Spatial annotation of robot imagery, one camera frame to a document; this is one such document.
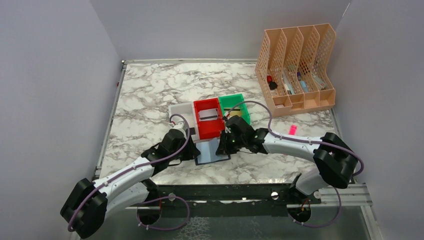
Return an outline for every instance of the pink highlighter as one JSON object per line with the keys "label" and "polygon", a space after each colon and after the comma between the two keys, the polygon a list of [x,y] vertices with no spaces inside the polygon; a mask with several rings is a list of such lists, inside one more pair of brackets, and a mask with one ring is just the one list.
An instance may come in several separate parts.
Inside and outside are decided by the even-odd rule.
{"label": "pink highlighter", "polygon": [[296,129],[298,129],[298,127],[296,125],[291,125],[290,131],[288,131],[288,134],[289,135],[295,135],[296,134]]}

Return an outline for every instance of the red object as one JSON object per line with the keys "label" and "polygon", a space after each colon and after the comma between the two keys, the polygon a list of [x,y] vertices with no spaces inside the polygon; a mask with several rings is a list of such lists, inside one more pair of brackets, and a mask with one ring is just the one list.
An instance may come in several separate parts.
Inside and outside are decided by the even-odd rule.
{"label": "red object", "polygon": [[296,134],[296,130],[298,129],[298,126],[296,125],[291,125],[290,127],[290,131],[288,131],[289,135],[295,135]]}
{"label": "red object", "polygon": [[[221,131],[225,129],[223,114],[218,98],[194,101],[194,112],[196,113],[196,122],[200,139],[219,138]],[[202,110],[217,109],[218,119],[210,121],[199,121],[199,112]]]}

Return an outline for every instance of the robotic arm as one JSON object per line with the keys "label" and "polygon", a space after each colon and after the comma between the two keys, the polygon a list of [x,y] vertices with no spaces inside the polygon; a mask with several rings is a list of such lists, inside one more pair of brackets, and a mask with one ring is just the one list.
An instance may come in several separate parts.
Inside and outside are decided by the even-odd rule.
{"label": "robotic arm", "polygon": [[[238,116],[226,120],[225,126],[228,130],[221,132],[217,155],[231,155],[246,148],[256,154],[291,155],[317,165],[317,169],[299,174],[289,188],[289,197],[299,203],[328,185],[347,188],[358,162],[351,154],[328,146],[349,149],[334,133],[328,132],[323,137],[275,134],[266,128],[254,130]],[[172,160],[188,161],[199,155],[187,122],[178,122],[160,143],[144,151],[125,168],[93,182],[86,178],[79,181],[60,214],[69,223],[68,230],[87,238],[100,228],[107,217],[146,201],[150,193],[149,183],[152,182],[149,178],[170,166]]]}

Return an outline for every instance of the white marble surface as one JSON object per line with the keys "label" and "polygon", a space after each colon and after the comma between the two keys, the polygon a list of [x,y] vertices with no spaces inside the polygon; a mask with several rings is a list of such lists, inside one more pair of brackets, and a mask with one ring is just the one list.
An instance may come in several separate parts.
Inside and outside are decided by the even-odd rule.
{"label": "white marble surface", "polygon": [[[245,100],[265,103],[254,63],[129,64],[124,76],[100,177],[134,161],[144,150],[160,142],[168,132],[168,105],[242,93]],[[267,112],[247,104],[253,128],[265,128]],[[323,136],[334,132],[329,111],[273,119],[271,128],[296,135]],[[152,179],[157,184],[257,184],[290,183],[314,164],[282,154],[238,153],[231,160],[196,166],[185,161]]]}

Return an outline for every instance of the marble tabletop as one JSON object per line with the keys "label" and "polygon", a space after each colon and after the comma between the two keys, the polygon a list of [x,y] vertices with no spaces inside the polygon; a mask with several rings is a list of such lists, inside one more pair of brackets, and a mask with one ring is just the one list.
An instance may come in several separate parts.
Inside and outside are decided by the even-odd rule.
{"label": "marble tabletop", "polygon": [[[245,100],[265,104],[255,74],[255,63],[137,63],[128,64],[113,117],[100,178],[133,162],[170,129],[168,105],[242,93]],[[247,104],[254,129],[266,128],[268,113]],[[271,128],[296,135],[320,137],[335,132],[330,111],[275,117]],[[231,160],[206,165],[184,161],[168,167],[152,180],[156,184],[259,184],[291,183],[315,165],[282,154],[239,152]]]}

